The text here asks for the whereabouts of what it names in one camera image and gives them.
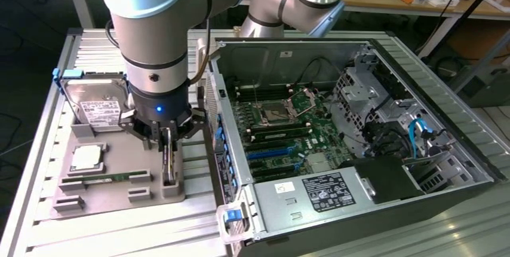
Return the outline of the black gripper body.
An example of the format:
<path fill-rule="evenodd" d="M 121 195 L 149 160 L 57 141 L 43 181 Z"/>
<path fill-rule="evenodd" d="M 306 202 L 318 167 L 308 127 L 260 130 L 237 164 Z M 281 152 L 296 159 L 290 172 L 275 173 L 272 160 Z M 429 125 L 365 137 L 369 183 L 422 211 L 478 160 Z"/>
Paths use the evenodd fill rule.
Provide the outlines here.
<path fill-rule="evenodd" d="M 164 93 L 141 91 L 132 83 L 129 83 L 128 89 L 140 120 L 163 124 L 175 121 L 180 125 L 192 116 L 188 97 L 189 79 L 177 88 Z"/>

